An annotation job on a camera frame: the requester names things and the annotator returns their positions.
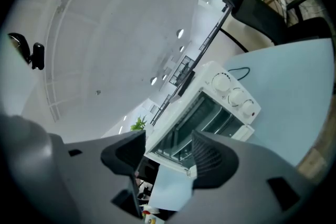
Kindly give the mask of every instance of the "oven door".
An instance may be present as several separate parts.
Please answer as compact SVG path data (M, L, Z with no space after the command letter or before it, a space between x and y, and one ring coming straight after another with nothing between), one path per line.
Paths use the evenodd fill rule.
M245 141L253 133L252 128L244 125L206 93L201 92L167 135L150 150L151 154L157 156L155 161L165 159L160 163L163 165L169 163L170 166L176 164L176 167L183 167L184 170L193 167L195 165L192 156L191 134L193 130L210 132L242 141Z

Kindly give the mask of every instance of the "light blue tabletop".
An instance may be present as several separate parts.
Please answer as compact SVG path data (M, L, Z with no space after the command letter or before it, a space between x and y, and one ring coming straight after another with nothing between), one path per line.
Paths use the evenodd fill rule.
M249 67L240 80L261 106L250 143L267 147L297 165L314 144L327 117L334 61L330 39L275 46L232 57L225 69ZM232 71L240 78L246 70ZM180 210L192 180L160 165L149 205Z

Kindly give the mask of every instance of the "white knob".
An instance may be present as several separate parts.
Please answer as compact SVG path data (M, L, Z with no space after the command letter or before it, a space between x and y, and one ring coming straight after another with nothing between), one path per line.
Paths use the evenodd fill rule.
M230 89L231 81L225 75L217 75L214 78L213 86L217 91L226 92Z
M240 105L246 100L246 96L241 89L234 89L229 96L231 105Z
M254 105L251 100L247 100L241 107L242 112L247 116L251 116L254 113Z

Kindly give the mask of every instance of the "power cord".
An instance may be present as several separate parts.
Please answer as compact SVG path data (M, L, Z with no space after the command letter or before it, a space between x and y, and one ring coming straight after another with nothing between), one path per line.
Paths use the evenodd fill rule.
M250 73L251 69L249 67L240 67L240 68L230 69L230 70L228 70L228 72L234 71L234 70L242 70L242 69L247 69L247 73L244 76L242 76L241 78L237 79L237 80L241 80L241 79L245 78Z

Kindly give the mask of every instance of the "toaster oven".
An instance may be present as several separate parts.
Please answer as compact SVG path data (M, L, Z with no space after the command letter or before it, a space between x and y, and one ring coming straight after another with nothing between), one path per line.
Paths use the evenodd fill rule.
M202 66L182 97L170 103L146 142L145 156L169 168L197 175L192 155L193 130L246 141L260 106L216 62Z

